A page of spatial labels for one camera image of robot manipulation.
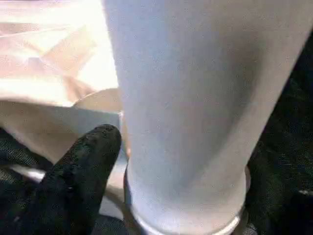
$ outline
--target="black glove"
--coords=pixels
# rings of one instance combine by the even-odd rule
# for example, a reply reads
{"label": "black glove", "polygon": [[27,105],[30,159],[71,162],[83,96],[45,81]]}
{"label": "black glove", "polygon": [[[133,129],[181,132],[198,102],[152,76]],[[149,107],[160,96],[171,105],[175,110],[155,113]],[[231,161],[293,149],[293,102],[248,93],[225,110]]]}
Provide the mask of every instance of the black glove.
{"label": "black glove", "polygon": [[[90,234],[120,146],[119,131],[102,125],[52,166],[0,130],[0,234]],[[9,169],[11,164],[42,169],[46,175],[36,184]],[[108,221],[123,226],[114,218]]]}

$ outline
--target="hand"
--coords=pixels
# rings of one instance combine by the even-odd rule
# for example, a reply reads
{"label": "hand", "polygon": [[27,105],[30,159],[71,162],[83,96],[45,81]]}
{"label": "hand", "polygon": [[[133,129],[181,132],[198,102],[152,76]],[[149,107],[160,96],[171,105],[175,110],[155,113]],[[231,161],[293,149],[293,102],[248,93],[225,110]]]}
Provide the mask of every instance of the hand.
{"label": "hand", "polygon": [[[90,234],[121,146],[119,131],[101,125],[82,136],[52,166],[0,131],[0,234]],[[36,184],[8,168],[46,171]]]}

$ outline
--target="gloved finger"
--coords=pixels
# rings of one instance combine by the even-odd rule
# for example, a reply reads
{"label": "gloved finger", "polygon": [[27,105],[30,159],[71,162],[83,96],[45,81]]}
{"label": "gloved finger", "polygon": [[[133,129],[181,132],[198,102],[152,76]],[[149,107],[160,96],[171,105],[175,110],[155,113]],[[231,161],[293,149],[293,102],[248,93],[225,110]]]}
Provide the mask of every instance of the gloved finger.
{"label": "gloved finger", "polygon": [[49,170],[53,164],[46,158],[30,151],[0,128],[0,165],[25,165]]}
{"label": "gloved finger", "polygon": [[15,232],[90,234],[120,146],[121,135],[111,125],[81,137],[46,173]]}

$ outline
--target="black fabric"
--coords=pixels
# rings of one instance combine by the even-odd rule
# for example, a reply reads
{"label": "black fabric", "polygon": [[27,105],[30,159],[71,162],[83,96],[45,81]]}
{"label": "black fabric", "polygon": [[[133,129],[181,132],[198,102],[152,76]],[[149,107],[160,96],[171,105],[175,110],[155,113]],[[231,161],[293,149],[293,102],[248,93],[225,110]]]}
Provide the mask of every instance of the black fabric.
{"label": "black fabric", "polygon": [[9,169],[7,165],[24,165],[49,170],[52,163],[31,152],[10,134],[0,129],[0,234],[10,226],[24,208],[36,184]]}
{"label": "black fabric", "polygon": [[248,166],[245,235],[313,234],[313,35]]}
{"label": "black fabric", "polygon": [[91,235],[130,235],[123,221],[108,216],[99,216]]}

